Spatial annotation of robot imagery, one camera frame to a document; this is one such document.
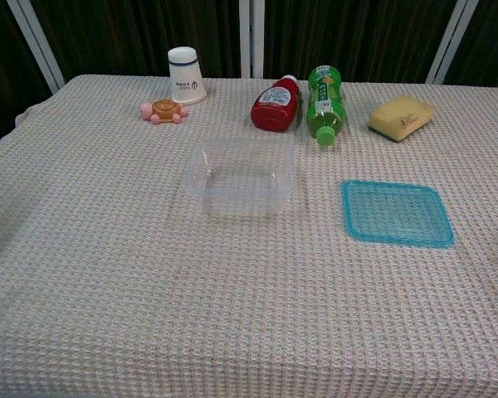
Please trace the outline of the blue container lid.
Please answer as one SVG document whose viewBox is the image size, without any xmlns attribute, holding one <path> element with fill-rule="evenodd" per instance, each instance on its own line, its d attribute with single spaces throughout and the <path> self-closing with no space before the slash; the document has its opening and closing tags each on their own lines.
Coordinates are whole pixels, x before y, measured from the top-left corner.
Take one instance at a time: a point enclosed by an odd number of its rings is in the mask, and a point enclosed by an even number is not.
<svg viewBox="0 0 498 398">
<path fill-rule="evenodd" d="M 451 222 L 433 188 L 347 180 L 340 190 L 344 228 L 356 240 L 433 249 L 454 245 Z"/>
</svg>

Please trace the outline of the clear plastic container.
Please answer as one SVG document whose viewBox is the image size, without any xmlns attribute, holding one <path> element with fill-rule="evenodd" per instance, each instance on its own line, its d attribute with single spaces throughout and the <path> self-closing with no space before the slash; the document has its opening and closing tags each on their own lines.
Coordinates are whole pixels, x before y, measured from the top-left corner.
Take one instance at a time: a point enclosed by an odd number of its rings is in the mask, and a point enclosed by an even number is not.
<svg viewBox="0 0 498 398">
<path fill-rule="evenodd" d="M 283 139 L 204 139 L 186 172 L 198 206 L 220 215 L 277 214 L 290 204 L 295 185 L 294 151 Z"/>
</svg>

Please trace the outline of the red ketchup squeeze bottle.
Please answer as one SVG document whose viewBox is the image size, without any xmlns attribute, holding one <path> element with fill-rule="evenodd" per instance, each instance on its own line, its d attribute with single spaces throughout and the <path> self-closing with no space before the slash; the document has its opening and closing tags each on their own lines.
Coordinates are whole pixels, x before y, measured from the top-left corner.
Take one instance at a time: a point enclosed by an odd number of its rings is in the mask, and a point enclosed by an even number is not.
<svg viewBox="0 0 498 398">
<path fill-rule="evenodd" d="M 301 92 L 293 75 L 284 75 L 263 91 L 251 108 L 251 121 L 262 130 L 283 133 L 301 111 Z"/>
</svg>

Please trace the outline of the green tea plastic bottle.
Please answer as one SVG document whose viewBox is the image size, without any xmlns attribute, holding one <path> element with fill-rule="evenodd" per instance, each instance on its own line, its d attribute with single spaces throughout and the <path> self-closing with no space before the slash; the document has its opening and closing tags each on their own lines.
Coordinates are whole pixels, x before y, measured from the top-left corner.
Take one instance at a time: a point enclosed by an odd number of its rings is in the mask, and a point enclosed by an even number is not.
<svg viewBox="0 0 498 398">
<path fill-rule="evenodd" d="M 322 147 L 334 145 L 345 123 L 341 76 L 333 66 L 317 66 L 310 72 L 306 123 L 311 136 Z"/>
</svg>

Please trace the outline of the white waffle-weave tablecloth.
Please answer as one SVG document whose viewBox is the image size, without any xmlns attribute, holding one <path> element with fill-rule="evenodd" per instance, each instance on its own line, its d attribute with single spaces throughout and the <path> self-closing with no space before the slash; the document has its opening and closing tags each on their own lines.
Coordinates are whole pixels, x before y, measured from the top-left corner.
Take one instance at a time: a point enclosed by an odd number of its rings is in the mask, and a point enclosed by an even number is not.
<svg viewBox="0 0 498 398">
<path fill-rule="evenodd" d="M 0 141 L 0 396 L 498 397 L 498 88 L 347 83 L 334 147 L 284 136 L 290 204 L 222 216 L 192 151 L 268 138 L 270 81 L 205 84 L 154 126 L 168 78 L 80 75 Z M 401 142 L 368 127 L 398 95 L 435 108 Z M 435 189 L 454 245 L 350 237 L 347 180 Z"/>
</svg>

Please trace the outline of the pink orange toy turtle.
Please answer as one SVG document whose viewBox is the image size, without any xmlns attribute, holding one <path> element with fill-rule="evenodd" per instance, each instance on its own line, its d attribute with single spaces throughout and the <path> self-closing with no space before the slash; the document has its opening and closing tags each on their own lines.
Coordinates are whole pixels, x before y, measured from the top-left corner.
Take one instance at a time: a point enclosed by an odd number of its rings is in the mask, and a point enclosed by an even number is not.
<svg viewBox="0 0 498 398">
<path fill-rule="evenodd" d="M 151 124 L 179 124 L 183 118 L 188 117 L 188 109 L 171 99 L 145 102 L 140 105 L 139 109 L 142 119 Z"/>
</svg>

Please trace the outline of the white paper cup blue print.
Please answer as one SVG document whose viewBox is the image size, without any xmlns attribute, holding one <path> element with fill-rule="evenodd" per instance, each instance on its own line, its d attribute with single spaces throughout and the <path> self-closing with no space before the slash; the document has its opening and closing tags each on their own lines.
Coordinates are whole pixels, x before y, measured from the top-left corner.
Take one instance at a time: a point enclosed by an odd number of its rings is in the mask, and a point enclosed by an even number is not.
<svg viewBox="0 0 498 398">
<path fill-rule="evenodd" d="M 196 50 L 179 46 L 168 51 L 172 100 L 196 104 L 207 96 Z"/>
</svg>

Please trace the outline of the yellow sponge green scourer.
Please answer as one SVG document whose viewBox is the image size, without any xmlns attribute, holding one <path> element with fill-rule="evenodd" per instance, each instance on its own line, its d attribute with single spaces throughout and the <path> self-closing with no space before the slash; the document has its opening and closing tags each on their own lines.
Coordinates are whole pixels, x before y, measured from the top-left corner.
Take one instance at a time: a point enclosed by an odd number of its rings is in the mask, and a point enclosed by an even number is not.
<svg viewBox="0 0 498 398">
<path fill-rule="evenodd" d="M 401 142 L 427 124 L 435 108 L 408 95 L 398 95 L 369 115 L 368 127 L 395 142 Z"/>
</svg>

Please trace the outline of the white vertical frame post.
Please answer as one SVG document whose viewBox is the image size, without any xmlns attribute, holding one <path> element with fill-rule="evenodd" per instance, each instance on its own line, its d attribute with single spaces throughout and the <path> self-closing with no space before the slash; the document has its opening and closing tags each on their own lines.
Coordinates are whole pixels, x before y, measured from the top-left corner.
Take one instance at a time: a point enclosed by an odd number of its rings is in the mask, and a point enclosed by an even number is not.
<svg viewBox="0 0 498 398">
<path fill-rule="evenodd" d="M 238 0 L 242 78 L 263 78 L 265 10 L 266 0 Z"/>
</svg>

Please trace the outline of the white slanted frame post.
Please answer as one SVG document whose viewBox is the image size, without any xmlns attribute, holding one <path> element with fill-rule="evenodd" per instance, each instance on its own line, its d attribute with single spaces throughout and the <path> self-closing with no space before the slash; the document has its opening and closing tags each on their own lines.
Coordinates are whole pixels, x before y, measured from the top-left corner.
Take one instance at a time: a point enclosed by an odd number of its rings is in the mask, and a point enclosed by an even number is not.
<svg viewBox="0 0 498 398">
<path fill-rule="evenodd" d="M 50 91 L 55 94 L 66 82 L 31 1 L 7 0 L 7 5 L 21 29 Z"/>
<path fill-rule="evenodd" d="M 456 0 L 425 83 L 442 85 L 480 0 Z"/>
</svg>

